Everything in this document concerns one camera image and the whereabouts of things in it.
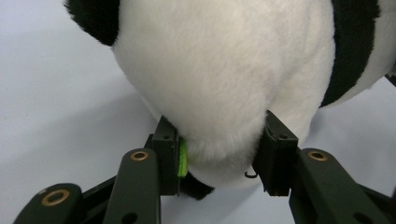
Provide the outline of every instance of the green tag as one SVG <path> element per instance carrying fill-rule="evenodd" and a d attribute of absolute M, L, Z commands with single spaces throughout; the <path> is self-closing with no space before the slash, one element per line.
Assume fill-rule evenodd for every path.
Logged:
<path fill-rule="evenodd" d="M 189 171 L 189 163 L 187 160 L 187 146 L 183 138 L 180 138 L 180 145 L 178 146 L 179 158 L 178 158 L 178 177 L 184 177 Z"/>

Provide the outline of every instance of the black plastic part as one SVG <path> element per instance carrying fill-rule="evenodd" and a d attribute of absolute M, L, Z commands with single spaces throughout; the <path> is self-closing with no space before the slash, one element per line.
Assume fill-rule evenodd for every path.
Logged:
<path fill-rule="evenodd" d="M 390 198 L 384 194 L 381 194 L 375 190 L 366 188 L 361 185 L 364 193 L 371 199 L 371 201 L 381 210 L 382 214 L 389 220 L 390 223 L 396 223 L 396 199 L 395 195 Z"/>
<path fill-rule="evenodd" d="M 159 224 L 160 207 L 155 152 L 146 148 L 128 152 L 122 158 L 103 223 Z"/>
<path fill-rule="evenodd" d="M 252 166 L 269 195 L 289 195 L 293 164 L 299 150 L 297 145 L 298 138 L 271 111 L 267 111 Z"/>
<path fill-rule="evenodd" d="M 331 154 L 304 149 L 296 168 L 300 179 L 290 196 L 296 223 L 390 223 Z"/>
<path fill-rule="evenodd" d="M 81 224 L 102 223 L 115 180 L 114 176 L 83 193 L 82 207 L 86 211 L 86 216 L 80 222 Z"/>
<path fill-rule="evenodd" d="M 160 119 L 155 134 L 152 136 L 152 150 L 159 158 L 161 195 L 176 195 L 180 189 L 177 176 L 178 155 L 177 129 L 164 117 Z"/>
<path fill-rule="evenodd" d="M 154 134 L 150 134 L 149 136 L 148 136 L 148 140 L 146 141 L 146 143 L 145 143 L 145 148 L 149 148 L 149 149 L 151 149 L 152 150 L 152 136 L 153 136 Z"/>
<path fill-rule="evenodd" d="M 43 189 L 23 208 L 15 224 L 74 224 L 80 213 L 81 189 L 74 184 L 57 184 Z"/>

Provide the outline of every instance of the stuffed animal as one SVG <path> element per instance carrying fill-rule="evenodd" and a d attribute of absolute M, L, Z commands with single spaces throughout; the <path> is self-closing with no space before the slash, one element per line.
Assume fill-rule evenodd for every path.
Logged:
<path fill-rule="evenodd" d="M 373 85 L 396 62 L 394 0 L 67 0 L 111 47 L 157 119 L 178 129 L 189 172 L 245 187 L 265 111 L 300 139 L 316 111 Z"/>

